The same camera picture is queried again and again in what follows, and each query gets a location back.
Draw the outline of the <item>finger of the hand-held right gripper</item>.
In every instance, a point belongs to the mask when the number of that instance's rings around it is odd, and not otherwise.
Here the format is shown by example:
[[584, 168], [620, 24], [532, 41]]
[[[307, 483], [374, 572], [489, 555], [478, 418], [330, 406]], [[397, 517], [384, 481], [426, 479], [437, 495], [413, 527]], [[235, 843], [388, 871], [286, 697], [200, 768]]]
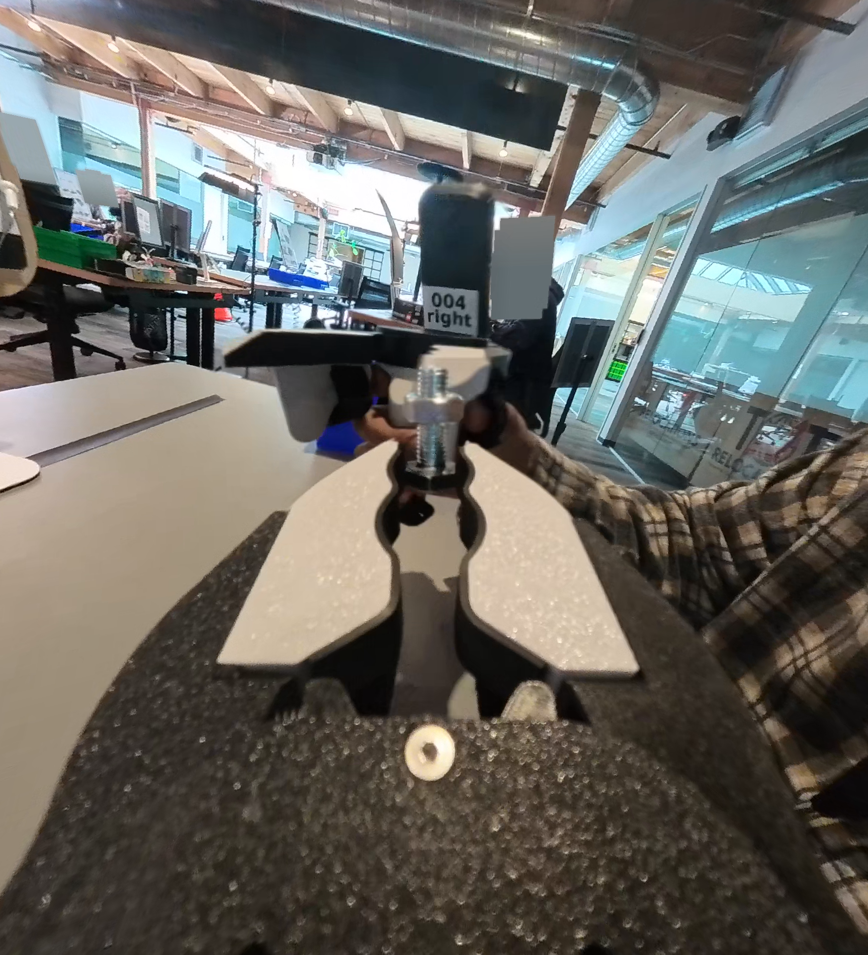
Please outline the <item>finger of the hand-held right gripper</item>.
[[228, 345], [222, 362], [267, 373], [289, 434], [312, 442], [328, 427], [363, 418], [371, 409], [371, 368], [382, 356], [378, 331], [260, 330]]
[[389, 399], [422, 393], [422, 369], [445, 373], [445, 390], [463, 399], [475, 399], [488, 390], [491, 376], [506, 377], [512, 353], [498, 345], [471, 347], [434, 345], [418, 357], [396, 357], [378, 364], [390, 375]]

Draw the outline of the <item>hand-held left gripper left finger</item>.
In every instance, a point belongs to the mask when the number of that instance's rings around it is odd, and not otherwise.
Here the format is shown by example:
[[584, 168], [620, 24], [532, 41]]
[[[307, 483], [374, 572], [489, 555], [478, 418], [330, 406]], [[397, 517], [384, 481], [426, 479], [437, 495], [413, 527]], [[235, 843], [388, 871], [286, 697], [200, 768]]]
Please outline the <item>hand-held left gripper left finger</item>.
[[293, 673], [396, 616], [400, 565], [385, 510], [398, 444], [381, 444], [298, 498], [216, 658], [223, 669]]

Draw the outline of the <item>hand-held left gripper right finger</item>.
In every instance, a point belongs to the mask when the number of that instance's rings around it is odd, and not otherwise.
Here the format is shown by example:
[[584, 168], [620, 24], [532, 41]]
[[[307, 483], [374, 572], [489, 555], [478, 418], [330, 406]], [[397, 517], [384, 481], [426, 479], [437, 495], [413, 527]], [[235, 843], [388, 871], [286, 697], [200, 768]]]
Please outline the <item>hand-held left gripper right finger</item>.
[[585, 720], [583, 693], [636, 686], [641, 667], [568, 511], [512, 465], [464, 449], [458, 658], [478, 715], [539, 689], [554, 718]]

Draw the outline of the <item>silver hex bolt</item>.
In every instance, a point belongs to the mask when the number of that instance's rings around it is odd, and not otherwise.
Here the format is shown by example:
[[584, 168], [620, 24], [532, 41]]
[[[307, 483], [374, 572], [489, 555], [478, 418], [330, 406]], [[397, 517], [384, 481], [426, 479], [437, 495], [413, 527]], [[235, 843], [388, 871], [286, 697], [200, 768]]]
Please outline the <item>silver hex bolt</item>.
[[[422, 396], [441, 396], [449, 392], [444, 388], [444, 372], [434, 369], [422, 369], [421, 372]], [[454, 486], [460, 424], [414, 427], [416, 450], [414, 460], [405, 465], [404, 481], [407, 485], [424, 492]]]

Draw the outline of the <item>blue plastic bin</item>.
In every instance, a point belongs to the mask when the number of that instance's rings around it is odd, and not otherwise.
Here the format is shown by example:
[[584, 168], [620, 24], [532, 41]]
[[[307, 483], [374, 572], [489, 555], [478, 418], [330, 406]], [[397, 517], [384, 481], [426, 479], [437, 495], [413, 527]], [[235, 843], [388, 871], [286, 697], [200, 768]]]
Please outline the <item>blue plastic bin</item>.
[[358, 433], [355, 422], [346, 421], [326, 427], [317, 439], [316, 447], [322, 455], [350, 459], [356, 455], [357, 448], [363, 443], [364, 439]]

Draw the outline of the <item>person's right forearm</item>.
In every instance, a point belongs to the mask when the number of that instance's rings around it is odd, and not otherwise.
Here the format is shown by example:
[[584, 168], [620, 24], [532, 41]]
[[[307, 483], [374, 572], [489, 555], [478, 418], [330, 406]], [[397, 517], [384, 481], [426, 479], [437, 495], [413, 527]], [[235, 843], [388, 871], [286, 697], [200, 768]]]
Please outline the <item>person's right forearm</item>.
[[593, 526], [695, 628], [760, 582], [806, 586], [868, 575], [868, 428], [747, 482], [624, 487], [526, 435], [525, 471]]

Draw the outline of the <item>person's right hand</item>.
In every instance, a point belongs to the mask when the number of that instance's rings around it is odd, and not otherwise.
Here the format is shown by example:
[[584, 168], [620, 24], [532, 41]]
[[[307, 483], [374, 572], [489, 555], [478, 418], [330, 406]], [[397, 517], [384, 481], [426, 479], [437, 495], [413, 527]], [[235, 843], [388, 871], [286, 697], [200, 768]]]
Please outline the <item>person's right hand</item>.
[[[387, 411], [385, 407], [374, 407], [355, 420], [354, 428], [361, 442], [371, 449], [394, 441], [402, 446], [404, 455], [413, 457], [417, 448], [417, 430], [394, 426]], [[459, 441], [484, 447], [528, 477], [535, 475], [542, 461], [562, 458], [556, 448], [531, 432], [520, 413], [505, 402], [496, 404], [482, 399], [468, 402], [464, 406]]]

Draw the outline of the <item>wooden office desk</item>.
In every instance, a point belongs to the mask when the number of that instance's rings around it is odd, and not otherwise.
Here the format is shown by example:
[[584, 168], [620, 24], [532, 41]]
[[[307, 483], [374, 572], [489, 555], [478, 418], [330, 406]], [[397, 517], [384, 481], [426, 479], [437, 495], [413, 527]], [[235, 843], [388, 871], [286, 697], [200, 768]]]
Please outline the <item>wooden office desk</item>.
[[44, 260], [37, 263], [34, 281], [46, 289], [46, 325], [54, 381], [71, 380], [77, 376], [70, 341], [70, 325], [76, 319], [76, 309], [67, 303], [64, 287], [91, 284], [117, 291], [134, 308], [184, 310], [186, 362], [207, 371], [216, 368], [214, 311], [234, 304], [237, 293], [234, 286], [214, 280], [198, 279], [195, 285], [147, 283]]
[[345, 304], [331, 289], [291, 286], [253, 277], [236, 293], [248, 308], [246, 330], [299, 329], [310, 320], [342, 316]]
[[390, 309], [356, 308], [346, 310], [346, 318], [351, 323], [359, 323], [373, 328], [401, 328], [421, 331], [422, 326], [404, 317], [396, 315]]

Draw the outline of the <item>black tripod stand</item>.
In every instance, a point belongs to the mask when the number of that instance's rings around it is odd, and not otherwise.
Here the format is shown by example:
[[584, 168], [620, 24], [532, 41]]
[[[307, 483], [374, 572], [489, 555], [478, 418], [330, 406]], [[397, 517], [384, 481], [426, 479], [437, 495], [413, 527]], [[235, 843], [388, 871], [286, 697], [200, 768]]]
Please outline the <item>black tripod stand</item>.
[[254, 332], [255, 324], [255, 311], [256, 311], [256, 292], [257, 292], [257, 279], [258, 279], [258, 265], [259, 265], [259, 252], [260, 252], [260, 240], [264, 238], [263, 232], [263, 209], [262, 209], [262, 193], [264, 184], [259, 178], [254, 178], [252, 180], [252, 204], [253, 204], [253, 220], [252, 220], [252, 246], [251, 246], [251, 257], [249, 259], [249, 295], [248, 295], [248, 327], [247, 330], [249, 334]]

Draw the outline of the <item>black mesh wastebasket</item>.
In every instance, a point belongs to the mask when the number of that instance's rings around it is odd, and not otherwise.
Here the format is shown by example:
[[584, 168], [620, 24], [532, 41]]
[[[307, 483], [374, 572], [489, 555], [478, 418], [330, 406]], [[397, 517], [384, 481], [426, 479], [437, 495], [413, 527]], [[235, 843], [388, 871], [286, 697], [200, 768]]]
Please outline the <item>black mesh wastebasket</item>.
[[133, 307], [129, 311], [130, 342], [141, 352], [165, 352], [168, 324], [161, 308]]

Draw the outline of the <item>black office chair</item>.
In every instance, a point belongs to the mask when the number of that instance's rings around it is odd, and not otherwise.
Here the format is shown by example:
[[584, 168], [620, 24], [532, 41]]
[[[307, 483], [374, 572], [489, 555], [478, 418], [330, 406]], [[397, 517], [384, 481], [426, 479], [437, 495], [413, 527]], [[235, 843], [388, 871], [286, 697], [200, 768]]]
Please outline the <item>black office chair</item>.
[[[82, 286], [63, 285], [61, 286], [61, 291], [68, 309], [70, 345], [78, 350], [82, 356], [103, 356], [113, 362], [116, 371], [125, 370], [127, 367], [125, 358], [120, 354], [97, 347], [79, 337], [81, 329], [77, 320], [81, 317], [108, 312], [112, 308], [112, 303], [106, 299], [103, 293], [90, 290], [89, 288], [83, 288]], [[0, 343], [0, 352], [12, 353], [25, 348], [49, 344], [48, 305], [46, 300], [46, 288], [44, 286], [28, 289], [6, 300], [6, 303], [16, 306], [20, 311], [21, 317], [30, 316], [42, 323], [46, 328], [41, 331], [12, 335], [9, 340]]]

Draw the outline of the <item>printed cardboard box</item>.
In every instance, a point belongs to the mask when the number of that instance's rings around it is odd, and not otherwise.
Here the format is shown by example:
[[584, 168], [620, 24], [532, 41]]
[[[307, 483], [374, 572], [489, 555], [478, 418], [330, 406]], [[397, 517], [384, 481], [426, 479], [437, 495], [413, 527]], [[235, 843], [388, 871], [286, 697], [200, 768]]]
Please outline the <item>printed cardboard box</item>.
[[809, 426], [799, 416], [743, 408], [721, 412], [714, 436], [702, 450], [689, 485], [709, 487], [725, 481], [753, 480], [794, 458], [808, 442]]

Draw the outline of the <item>green plastic crate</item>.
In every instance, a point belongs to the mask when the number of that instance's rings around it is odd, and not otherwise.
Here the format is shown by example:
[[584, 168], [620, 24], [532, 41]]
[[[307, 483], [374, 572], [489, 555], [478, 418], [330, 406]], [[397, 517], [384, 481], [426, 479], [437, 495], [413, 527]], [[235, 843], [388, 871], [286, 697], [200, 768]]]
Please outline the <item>green plastic crate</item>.
[[87, 234], [33, 228], [40, 261], [72, 269], [96, 270], [100, 261], [115, 261], [117, 247]]

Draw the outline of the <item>wooden post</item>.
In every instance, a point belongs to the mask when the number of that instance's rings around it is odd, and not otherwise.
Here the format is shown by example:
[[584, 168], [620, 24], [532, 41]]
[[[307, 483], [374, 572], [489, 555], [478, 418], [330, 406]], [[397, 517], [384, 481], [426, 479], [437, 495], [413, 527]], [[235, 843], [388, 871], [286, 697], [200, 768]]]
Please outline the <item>wooden post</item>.
[[562, 219], [600, 101], [599, 93], [584, 89], [580, 89], [572, 100], [567, 126], [555, 162], [551, 165], [547, 193], [540, 211], [543, 218], [552, 218], [557, 222]]

